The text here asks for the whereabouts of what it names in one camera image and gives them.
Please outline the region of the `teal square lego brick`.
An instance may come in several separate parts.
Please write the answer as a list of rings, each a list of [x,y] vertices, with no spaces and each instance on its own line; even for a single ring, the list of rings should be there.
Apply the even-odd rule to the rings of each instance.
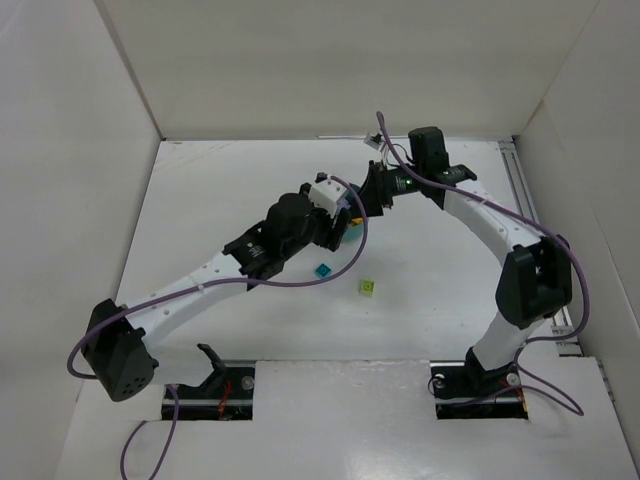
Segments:
[[[318,278],[324,279],[331,275],[332,269],[328,265],[322,263],[316,267],[314,273]]]

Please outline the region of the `green lego brick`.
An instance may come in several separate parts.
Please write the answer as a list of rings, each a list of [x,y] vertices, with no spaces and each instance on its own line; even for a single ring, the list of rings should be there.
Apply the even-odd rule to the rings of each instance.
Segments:
[[[361,295],[371,297],[374,293],[374,289],[375,289],[374,281],[364,279],[360,282],[359,293]]]

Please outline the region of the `lavender lego brick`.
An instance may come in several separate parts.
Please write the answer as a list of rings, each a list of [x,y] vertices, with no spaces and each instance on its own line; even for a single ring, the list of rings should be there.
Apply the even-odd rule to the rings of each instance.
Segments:
[[[337,212],[349,211],[351,209],[351,204],[348,197],[342,198],[337,203]]]

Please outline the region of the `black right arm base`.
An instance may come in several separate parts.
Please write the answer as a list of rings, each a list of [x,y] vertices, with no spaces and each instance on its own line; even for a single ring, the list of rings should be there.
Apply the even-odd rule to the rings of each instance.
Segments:
[[[438,420],[528,419],[513,361],[484,370],[471,349],[464,360],[431,361],[428,390]]]

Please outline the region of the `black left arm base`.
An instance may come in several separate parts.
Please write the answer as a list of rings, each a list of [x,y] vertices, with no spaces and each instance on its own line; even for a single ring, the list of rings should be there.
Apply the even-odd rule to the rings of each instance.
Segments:
[[[197,345],[207,357],[207,376],[195,386],[178,384],[178,408],[168,390],[161,405],[161,419],[186,421],[250,421],[253,418],[256,362],[222,360],[208,345]]]

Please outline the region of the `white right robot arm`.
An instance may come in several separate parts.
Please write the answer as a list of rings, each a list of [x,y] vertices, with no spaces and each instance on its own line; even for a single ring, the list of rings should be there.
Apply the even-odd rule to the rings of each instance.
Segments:
[[[543,321],[571,301],[570,259],[551,235],[502,212],[471,169],[451,165],[439,128],[414,129],[408,138],[409,161],[394,167],[370,162],[358,194],[367,215],[376,217],[392,207],[394,198],[419,192],[462,222],[495,256],[502,268],[497,313],[466,362],[483,372],[503,369]]]

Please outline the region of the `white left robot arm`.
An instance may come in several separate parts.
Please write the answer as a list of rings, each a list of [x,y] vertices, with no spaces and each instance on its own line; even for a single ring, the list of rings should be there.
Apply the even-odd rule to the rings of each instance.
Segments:
[[[257,286],[284,287],[285,264],[311,244],[335,251],[349,222],[364,218],[363,204],[348,183],[325,177],[286,193],[264,220],[231,241],[202,266],[134,306],[106,299],[93,308],[85,335],[72,349],[69,373],[83,357],[113,402],[131,399],[161,367],[159,346],[207,309]]]

